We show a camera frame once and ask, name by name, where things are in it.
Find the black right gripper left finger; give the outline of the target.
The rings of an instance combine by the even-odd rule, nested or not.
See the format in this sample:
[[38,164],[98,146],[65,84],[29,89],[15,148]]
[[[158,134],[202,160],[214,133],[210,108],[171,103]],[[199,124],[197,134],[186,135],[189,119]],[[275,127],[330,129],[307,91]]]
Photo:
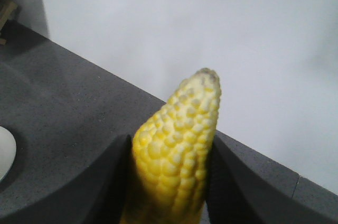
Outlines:
[[80,175],[1,223],[119,223],[130,150],[131,136],[117,136]]

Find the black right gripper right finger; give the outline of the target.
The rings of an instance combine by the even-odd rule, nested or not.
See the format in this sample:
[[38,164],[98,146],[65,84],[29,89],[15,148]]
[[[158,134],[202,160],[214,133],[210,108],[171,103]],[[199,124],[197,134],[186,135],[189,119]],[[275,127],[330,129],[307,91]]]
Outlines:
[[337,195],[217,135],[207,200],[210,223],[337,223]]

